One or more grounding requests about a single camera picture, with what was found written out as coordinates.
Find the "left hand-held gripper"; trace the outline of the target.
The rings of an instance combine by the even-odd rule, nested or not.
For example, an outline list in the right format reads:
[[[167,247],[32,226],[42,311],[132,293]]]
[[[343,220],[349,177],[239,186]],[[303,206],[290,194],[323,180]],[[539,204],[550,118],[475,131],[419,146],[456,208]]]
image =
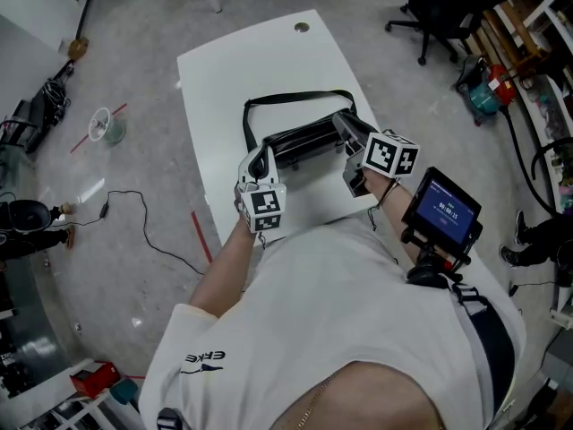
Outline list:
[[[266,149],[267,175],[264,177],[264,146],[251,150],[238,168],[238,211],[250,231],[259,233],[278,228],[285,212],[287,187],[279,180],[273,149]]]

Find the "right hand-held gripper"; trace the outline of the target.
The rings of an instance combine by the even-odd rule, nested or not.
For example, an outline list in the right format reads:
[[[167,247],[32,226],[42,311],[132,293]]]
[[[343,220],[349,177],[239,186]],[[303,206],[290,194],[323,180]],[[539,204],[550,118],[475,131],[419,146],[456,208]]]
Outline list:
[[[349,110],[335,113],[332,124],[345,145],[343,180],[355,198],[368,194],[364,168],[394,179],[412,175],[420,151],[417,143],[391,130],[381,132]]]

